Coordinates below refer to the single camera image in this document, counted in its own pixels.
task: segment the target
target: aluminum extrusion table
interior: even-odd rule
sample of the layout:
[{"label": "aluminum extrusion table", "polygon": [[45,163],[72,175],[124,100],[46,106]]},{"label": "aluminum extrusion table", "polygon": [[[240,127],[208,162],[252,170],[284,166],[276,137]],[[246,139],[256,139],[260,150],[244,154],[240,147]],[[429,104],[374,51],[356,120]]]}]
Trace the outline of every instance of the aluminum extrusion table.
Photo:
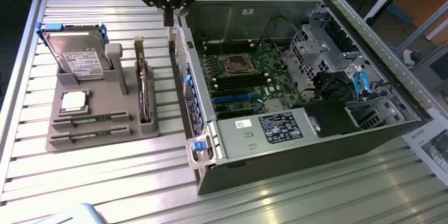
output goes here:
[{"label": "aluminum extrusion table", "polygon": [[[56,64],[33,34],[37,20],[104,22],[110,42],[122,43],[124,65],[134,61],[133,37],[145,37],[161,137],[45,152]],[[81,202],[112,223],[448,222],[446,187],[401,139],[365,155],[197,196],[166,29],[140,0],[33,0],[0,120],[0,223],[30,223]]]}]

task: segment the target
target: hard drive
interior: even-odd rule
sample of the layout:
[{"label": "hard drive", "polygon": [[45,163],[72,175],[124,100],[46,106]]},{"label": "hard drive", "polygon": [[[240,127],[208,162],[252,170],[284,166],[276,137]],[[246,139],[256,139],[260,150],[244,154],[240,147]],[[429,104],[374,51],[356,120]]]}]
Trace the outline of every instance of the hard drive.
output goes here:
[{"label": "hard drive", "polygon": [[61,72],[73,73],[77,80],[102,79],[102,71],[110,70],[110,61],[105,56],[108,43],[105,26],[70,26],[45,24],[36,32],[48,46]]}]

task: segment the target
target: gray 3d printed holder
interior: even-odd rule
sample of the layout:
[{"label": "gray 3d printed holder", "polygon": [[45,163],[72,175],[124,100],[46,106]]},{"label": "gray 3d printed holder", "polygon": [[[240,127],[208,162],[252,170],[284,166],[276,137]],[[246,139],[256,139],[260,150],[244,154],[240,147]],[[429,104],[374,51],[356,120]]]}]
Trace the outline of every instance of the gray 3d printed holder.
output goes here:
[{"label": "gray 3d printed holder", "polygon": [[[120,44],[106,44],[105,54],[113,70],[104,71],[104,80],[77,81],[72,73],[57,74],[45,145],[48,152],[140,140],[160,134],[152,67],[148,66],[146,75],[150,122],[142,123],[136,68],[121,67]],[[62,95],[74,91],[85,93],[85,106],[78,111],[61,113]]]}]

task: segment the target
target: hard drive label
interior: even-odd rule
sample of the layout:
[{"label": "hard drive label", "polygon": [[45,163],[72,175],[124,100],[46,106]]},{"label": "hard drive label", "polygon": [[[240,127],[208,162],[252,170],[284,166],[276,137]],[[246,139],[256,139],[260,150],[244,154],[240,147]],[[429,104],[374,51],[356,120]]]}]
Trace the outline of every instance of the hard drive label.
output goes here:
[{"label": "hard drive label", "polygon": [[74,76],[102,74],[96,52],[64,52],[62,55]]},{"label": "hard drive label", "polygon": [[270,144],[302,138],[290,112],[258,117],[265,138]]}]

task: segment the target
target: computer chassis side panel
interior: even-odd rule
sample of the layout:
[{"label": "computer chassis side panel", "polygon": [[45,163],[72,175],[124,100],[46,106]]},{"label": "computer chassis side panel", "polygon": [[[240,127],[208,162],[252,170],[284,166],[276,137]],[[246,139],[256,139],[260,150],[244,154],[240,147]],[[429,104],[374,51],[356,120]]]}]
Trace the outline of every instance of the computer chassis side panel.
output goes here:
[{"label": "computer chassis side panel", "polygon": [[306,145],[270,155],[209,167],[200,177],[197,194],[204,195],[253,183],[282,174],[328,164],[365,154],[372,149],[421,125],[421,122],[394,125],[318,144]]}]

